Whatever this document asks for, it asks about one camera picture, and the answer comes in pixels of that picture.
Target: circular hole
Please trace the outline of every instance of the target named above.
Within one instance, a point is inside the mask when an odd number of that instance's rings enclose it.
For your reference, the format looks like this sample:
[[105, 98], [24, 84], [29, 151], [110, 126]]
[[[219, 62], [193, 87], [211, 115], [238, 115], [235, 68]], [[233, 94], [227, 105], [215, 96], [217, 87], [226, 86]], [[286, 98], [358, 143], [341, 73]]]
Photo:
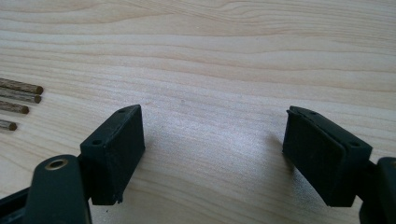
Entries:
[[58, 168], [64, 164], [64, 161], [53, 161], [49, 164], [50, 168]]
[[62, 167], [66, 166], [68, 161], [66, 159], [60, 159], [56, 161], [52, 161], [46, 165], [46, 169], [53, 171], [53, 170], [58, 170], [61, 169]]
[[351, 146], [353, 146], [353, 147], [359, 147], [359, 146], [360, 146], [360, 144], [357, 143], [357, 142], [350, 142], [349, 144], [350, 144]]
[[93, 142], [92, 142], [92, 144], [93, 145], [100, 145], [100, 144], [102, 144], [102, 140], [94, 140]]

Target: wooden dowel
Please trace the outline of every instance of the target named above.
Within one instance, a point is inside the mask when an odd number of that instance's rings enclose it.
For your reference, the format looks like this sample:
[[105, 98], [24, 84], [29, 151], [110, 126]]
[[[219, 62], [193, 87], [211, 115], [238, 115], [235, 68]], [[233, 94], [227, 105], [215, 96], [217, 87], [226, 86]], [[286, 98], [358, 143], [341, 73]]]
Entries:
[[29, 107], [27, 107], [26, 105], [17, 105], [4, 101], [0, 101], [0, 110], [6, 110], [9, 112], [15, 112], [20, 114], [29, 113]]
[[31, 85], [23, 82], [13, 81], [5, 78], [0, 78], [0, 87], [12, 89], [15, 91], [26, 91], [40, 95], [43, 93], [43, 88], [36, 85]]
[[15, 122], [0, 119], [0, 129], [15, 131], [18, 126]]
[[25, 91], [14, 91], [11, 89], [0, 88], [0, 96], [7, 97], [13, 100], [20, 100], [30, 103], [40, 103], [41, 96]]

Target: light wood surface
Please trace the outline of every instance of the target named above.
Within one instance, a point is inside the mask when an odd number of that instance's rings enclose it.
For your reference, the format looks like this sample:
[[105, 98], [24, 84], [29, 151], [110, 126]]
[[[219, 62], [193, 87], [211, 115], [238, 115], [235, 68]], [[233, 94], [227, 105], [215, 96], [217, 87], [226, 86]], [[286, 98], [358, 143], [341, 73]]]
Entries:
[[115, 110], [141, 104], [147, 151], [104, 223], [359, 223], [282, 156], [290, 105], [396, 156], [393, 0], [0, 1], [0, 77], [43, 86], [0, 132], [0, 197]]

